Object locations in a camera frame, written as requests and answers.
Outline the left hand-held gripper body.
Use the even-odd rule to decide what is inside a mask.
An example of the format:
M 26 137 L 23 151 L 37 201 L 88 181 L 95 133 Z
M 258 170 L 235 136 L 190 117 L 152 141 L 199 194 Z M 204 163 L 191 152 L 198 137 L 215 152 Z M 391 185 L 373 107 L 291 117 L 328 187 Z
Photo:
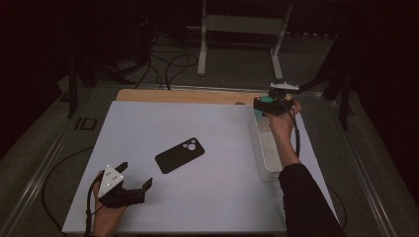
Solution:
M 127 190 L 123 187 L 123 172 L 119 173 L 108 165 L 102 172 L 101 184 L 98 190 L 99 202 L 108 208 L 118 208 L 138 203 L 144 203 L 146 192 L 142 189 Z

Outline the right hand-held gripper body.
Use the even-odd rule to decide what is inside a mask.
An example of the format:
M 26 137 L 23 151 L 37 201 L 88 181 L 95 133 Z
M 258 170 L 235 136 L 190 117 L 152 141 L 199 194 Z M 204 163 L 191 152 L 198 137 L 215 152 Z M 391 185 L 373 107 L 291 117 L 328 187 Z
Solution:
M 299 91 L 298 86 L 284 83 L 272 83 L 267 96 L 256 96 L 253 99 L 253 109 L 275 116 L 289 112 L 293 108 L 291 94 Z

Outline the black phone case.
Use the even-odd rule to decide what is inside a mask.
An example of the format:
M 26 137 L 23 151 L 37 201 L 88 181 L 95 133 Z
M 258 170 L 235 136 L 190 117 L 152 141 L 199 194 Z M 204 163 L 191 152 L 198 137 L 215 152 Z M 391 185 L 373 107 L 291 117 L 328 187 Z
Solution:
M 202 156 L 204 148 L 192 137 L 155 156 L 155 161 L 163 174 L 168 174 L 192 160 Z

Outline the white plastic bin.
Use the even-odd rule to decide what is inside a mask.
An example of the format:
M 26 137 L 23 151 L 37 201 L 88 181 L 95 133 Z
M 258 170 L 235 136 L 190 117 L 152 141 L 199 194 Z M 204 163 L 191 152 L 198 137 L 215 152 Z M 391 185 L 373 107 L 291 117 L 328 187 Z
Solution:
M 270 128 L 268 118 L 250 120 L 252 142 L 260 179 L 264 182 L 275 182 L 283 166 L 280 161 L 277 145 Z

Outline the person's right hand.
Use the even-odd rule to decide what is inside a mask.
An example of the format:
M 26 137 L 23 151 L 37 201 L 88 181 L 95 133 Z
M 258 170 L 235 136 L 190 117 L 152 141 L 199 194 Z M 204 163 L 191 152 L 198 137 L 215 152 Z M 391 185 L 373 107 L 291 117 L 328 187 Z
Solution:
M 289 113 L 275 116 L 267 114 L 270 128 L 276 138 L 290 138 L 295 124 L 295 116 L 301 111 L 298 101 L 293 101 L 293 109 Z

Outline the person's left hand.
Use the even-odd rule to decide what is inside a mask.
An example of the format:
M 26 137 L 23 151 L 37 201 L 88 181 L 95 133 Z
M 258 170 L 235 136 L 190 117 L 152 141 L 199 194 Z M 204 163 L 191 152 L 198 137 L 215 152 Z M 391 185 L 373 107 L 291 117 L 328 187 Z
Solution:
M 95 199 L 95 215 L 92 237 L 112 237 L 117 230 L 121 219 L 126 212 L 126 206 L 108 208 L 99 202 L 98 190 L 100 184 L 96 183 L 93 188 Z

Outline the white table mat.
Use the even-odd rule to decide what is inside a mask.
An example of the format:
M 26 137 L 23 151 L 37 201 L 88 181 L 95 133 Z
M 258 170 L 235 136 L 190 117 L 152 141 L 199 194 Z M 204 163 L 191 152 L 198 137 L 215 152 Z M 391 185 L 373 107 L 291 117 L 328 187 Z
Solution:
M 254 112 L 243 105 L 113 102 L 63 229 L 85 230 L 88 189 L 106 166 L 126 163 L 124 186 L 151 180 L 145 202 L 131 206 L 119 229 L 133 234 L 273 233 L 286 229 L 277 180 L 259 177 Z M 157 154 L 194 137 L 202 156 L 164 174 Z

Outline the black tripod stand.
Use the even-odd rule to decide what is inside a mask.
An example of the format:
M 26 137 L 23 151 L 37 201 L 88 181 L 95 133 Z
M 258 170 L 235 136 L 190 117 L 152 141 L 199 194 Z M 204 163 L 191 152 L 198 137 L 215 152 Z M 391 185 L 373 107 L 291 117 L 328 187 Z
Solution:
M 133 82 L 126 80 L 121 75 L 113 72 L 111 69 L 106 68 L 104 65 L 96 62 L 95 60 L 84 56 L 83 59 L 87 62 L 88 65 L 91 65 L 94 69 L 98 69 L 101 73 L 110 76 L 113 80 L 117 81 L 120 84 L 133 85 Z M 77 75 L 78 71 L 76 69 L 76 60 L 73 57 L 70 57 L 68 60 L 68 95 L 67 99 L 69 102 L 69 111 L 68 117 L 72 118 L 75 114 L 78 106 L 78 95 L 77 95 Z
M 296 94 L 306 92 L 308 89 L 327 82 L 321 97 L 326 101 L 334 101 L 340 96 L 339 116 L 340 124 L 345 130 L 348 130 L 349 99 L 351 91 L 352 70 L 348 66 L 340 66 L 316 76 L 313 80 L 299 86 Z

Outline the white metal stand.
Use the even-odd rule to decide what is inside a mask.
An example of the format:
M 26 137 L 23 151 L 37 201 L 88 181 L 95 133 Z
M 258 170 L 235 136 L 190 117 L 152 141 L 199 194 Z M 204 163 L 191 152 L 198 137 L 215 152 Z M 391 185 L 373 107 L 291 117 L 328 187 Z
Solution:
M 273 65 L 275 79 L 277 81 L 284 79 L 283 70 L 279 59 L 279 52 L 282 47 L 289 20 L 293 11 L 292 3 L 287 4 L 286 12 L 280 19 L 272 19 L 209 14 L 207 11 L 208 0 L 201 1 L 201 48 L 197 70 L 197 73 L 200 76 L 204 76 L 206 74 L 208 53 L 207 32 L 224 32 L 276 36 L 277 42 L 275 46 L 270 49 L 270 57 Z

